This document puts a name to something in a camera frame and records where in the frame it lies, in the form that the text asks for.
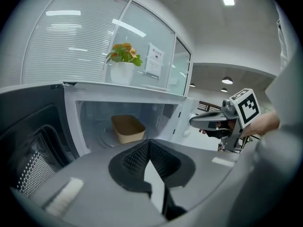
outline human hand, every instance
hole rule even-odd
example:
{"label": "human hand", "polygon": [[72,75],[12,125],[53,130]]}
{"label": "human hand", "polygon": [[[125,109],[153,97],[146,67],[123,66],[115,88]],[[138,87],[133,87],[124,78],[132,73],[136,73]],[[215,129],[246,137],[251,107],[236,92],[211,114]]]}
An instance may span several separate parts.
{"label": "human hand", "polygon": [[[228,121],[228,126],[233,130],[233,128],[235,127],[235,124],[236,124],[236,120],[229,120]],[[216,123],[216,127],[220,128],[221,127],[221,122],[217,122]]]}

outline sign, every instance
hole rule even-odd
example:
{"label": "sign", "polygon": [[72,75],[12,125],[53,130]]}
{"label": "sign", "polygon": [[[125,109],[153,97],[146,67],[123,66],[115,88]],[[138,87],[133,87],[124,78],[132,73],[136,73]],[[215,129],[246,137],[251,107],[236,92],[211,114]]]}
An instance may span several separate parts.
{"label": "sign", "polygon": [[150,43],[145,72],[159,77],[162,70],[163,57],[164,52]]}
{"label": "sign", "polygon": [[261,114],[256,95],[252,89],[245,88],[229,99],[239,115],[242,128],[245,128]]}

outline white flower pot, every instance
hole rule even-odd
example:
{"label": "white flower pot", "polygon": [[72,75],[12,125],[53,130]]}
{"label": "white flower pot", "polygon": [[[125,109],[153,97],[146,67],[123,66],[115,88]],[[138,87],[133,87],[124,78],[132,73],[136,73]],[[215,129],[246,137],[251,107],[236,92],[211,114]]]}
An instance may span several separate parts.
{"label": "white flower pot", "polygon": [[110,77],[113,83],[130,85],[133,79],[134,64],[111,61]]}

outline potted plant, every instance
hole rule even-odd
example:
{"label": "potted plant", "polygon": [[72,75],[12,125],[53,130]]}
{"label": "potted plant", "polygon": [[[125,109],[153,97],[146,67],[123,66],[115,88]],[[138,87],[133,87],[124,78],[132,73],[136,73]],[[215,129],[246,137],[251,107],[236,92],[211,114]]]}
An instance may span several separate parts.
{"label": "potted plant", "polygon": [[133,79],[134,65],[141,66],[142,60],[130,43],[115,44],[109,53],[107,63],[112,60],[110,77],[113,83],[130,85]]}

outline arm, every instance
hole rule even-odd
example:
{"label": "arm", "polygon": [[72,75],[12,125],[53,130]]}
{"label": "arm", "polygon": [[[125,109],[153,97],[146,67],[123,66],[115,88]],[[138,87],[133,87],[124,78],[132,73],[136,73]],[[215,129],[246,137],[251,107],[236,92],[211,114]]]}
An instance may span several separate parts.
{"label": "arm", "polygon": [[280,120],[275,110],[270,113],[262,114],[244,129],[241,137],[275,130],[279,127],[279,124]]}

